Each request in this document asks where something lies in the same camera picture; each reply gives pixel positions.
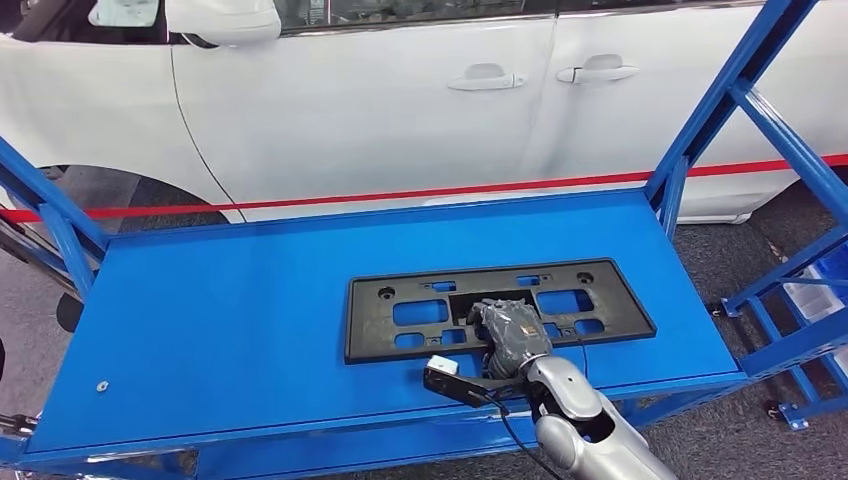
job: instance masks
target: red stripe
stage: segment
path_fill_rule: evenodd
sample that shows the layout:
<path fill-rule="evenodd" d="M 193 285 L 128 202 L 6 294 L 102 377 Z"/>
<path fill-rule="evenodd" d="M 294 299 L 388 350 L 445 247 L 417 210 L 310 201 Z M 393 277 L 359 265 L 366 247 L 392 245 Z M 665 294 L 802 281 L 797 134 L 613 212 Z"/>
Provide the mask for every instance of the red stripe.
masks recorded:
<path fill-rule="evenodd" d="M 848 165 L 848 153 L 822 157 L 828 165 Z M 740 173 L 772 172 L 788 170 L 785 160 L 766 160 L 762 162 L 734 163 L 729 165 L 706 165 L 693 167 L 689 177 L 708 177 L 713 175 L 735 175 Z M 499 183 L 494 185 L 473 185 L 468 187 L 431 188 L 425 190 L 406 190 L 400 192 L 365 193 L 358 195 L 336 195 L 332 197 L 298 198 L 271 202 L 226 203 L 218 205 L 166 205 L 160 207 L 128 208 L 92 208 L 85 212 L 94 219 L 116 217 L 143 217 L 148 215 L 177 215 L 181 213 L 221 212 L 226 210 L 247 210 L 251 208 L 294 207 L 301 205 L 323 205 L 330 203 L 370 202 L 377 200 L 397 200 L 402 198 L 435 197 L 447 195 L 467 195 L 472 193 L 502 193 L 546 188 L 576 187 L 582 185 L 604 185 L 609 183 L 644 182 L 653 172 L 614 173 L 589 177 L 557 178 L 553 180 L 534 180 L 529 182 Z M 0 210 L 0 215 L 12 223 L 38 222 L 40 218 L 29 210 Z"/>

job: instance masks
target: blue tabletop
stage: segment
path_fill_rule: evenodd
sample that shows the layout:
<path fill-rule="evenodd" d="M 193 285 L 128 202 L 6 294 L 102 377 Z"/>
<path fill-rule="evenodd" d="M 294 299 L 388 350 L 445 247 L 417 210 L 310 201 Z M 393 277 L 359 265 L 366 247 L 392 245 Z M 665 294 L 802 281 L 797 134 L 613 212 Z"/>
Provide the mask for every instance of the blue tabletop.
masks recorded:
<path fill-rule="evenodd" d="M 344 364 L 351 278 L 600 257 L 657 335 L 587 346 L 596 387 L 737 371 L 638 191 L 156 232 L 112 241 L 29 452 L 451 407 L 425 359 Z"/>

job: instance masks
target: rectangular hole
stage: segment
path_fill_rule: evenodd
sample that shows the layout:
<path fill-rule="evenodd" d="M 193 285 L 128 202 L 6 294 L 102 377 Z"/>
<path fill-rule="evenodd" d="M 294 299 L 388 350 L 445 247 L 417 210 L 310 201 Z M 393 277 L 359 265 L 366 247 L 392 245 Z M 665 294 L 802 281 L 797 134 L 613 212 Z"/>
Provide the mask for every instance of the rectangular hole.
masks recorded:
<path fill-rule="evenodd" d="M 451 295 L 450 296 L 450 309 L 451 315 L 453 315 L 454 321 L 458 319 L 467 319 L 468 313 L 471 311 L 471 307 L 474 306 L 476 302 L 480 302 L 485 299 L 491 300 L 524 300 L 528 304 L 536 306 L 536 302 L 533 301 L 533 293 L 530 290 L 502 290 L 497 292 L 476 292 L 476 293 L 462 293 L 459 295 Z"/>
<path fill-rule="evenodd" d="M 400 327 L 446 322 L 448 306 L 444 300 L 398 303 L 392 309 L 392 320 Z"/>
<path fill-rule="evenodd" d="M 465 343 L 465 330 L 445 330 L 442 332 L 442 345 Z"/>
<path fill-rule="evenodd" d="M 562 335 L 559 333 L 559 328 L 557 328 L 556 323 L 545 323 L 545 333 L 548 334 L 550 338 L 559 338 Z"/>
<path fill-rule="evenodd" d="M 523 275 L 516 277 L 516 280 L 518 280 L 519 287 L 532 287 L 540 283 L 538 275 Z"/>
<path fill-rule="evenodd" d="M 591 335 L 593 333 L 603 333 L 604 324 L 597 318 L 587 318 L 574 322 L 574 329 L 577 330 L 578 335 Z"/>
<path fill-rule="evenodd" d="M 456 282 L 436 282 L 430 284 L 433 288 L 433 291 L 436 292 L 455 292 L 456 291 Z"/>
<path fill-rule="evenodd" d="M 586 290 L 555 290 L 536 294 L 539 311 L 546 315 L 590 312 L 595 309 Z"/>
<path fill-rule="evenodd" d="M 401 333 L 395 337 L 396 348 L 415 348 L 424 345 L 424 335 L 420 333 Z"/>

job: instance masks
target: cart wheel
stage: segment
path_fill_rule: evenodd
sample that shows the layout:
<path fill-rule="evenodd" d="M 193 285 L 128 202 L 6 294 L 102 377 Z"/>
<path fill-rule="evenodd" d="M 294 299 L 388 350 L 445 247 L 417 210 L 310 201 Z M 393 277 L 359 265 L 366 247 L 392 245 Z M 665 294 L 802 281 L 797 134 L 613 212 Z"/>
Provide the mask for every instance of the cart wheel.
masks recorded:
<path fill-rule="evenodd" d="M 81 315 L 82 303 L 67 293 L 62 294 L 59 304 L 56 305 L 56 320 L 59 326 L 68 333 L 74 333 Z"/>
<path fill-rule="evenodd" d="M 780 411 L 780 404 L 778 402 L 774 400 L 767 400 L 763 403 L 763 410 L 765 410 L 766 415 L 768 415 L 772 420 L 786 422 L 786 418 L 784 418 L 783 412 Z"/>
<path fill-rule="evenodd" d="M 6 348 L 3 347 L 3 340 L 0 340 L 0 380 L 3 379 L 3 370 L 6 368 Z"/>

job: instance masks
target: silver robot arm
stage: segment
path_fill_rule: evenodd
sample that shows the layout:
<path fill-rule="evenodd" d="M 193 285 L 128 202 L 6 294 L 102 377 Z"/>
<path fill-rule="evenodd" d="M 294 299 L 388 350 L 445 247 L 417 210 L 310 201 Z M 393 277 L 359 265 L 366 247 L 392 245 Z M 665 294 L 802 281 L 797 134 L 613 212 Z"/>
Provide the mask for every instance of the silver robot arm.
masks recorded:
<path fill-rule="evenodd" d="M 539 446 L 577 480 L 677 479 L 574 364 L 546 355 L 526 372 L 527 380 L 545 391 L 534 406 Z"/>
<path fill-rule="evenodd" d="M 552 354 L 532 305 L 484 300 L 469 319 L 486 329 L 494 347 L 485 358 L 484 377 L 460 376 L 456 362 L 434 356 L 424 371 L 426 388 L 472 407 L 502 407 L 499 392 L 521 391 L 542 451 L 577 480 L 677 479 L 583 373 Z"/>

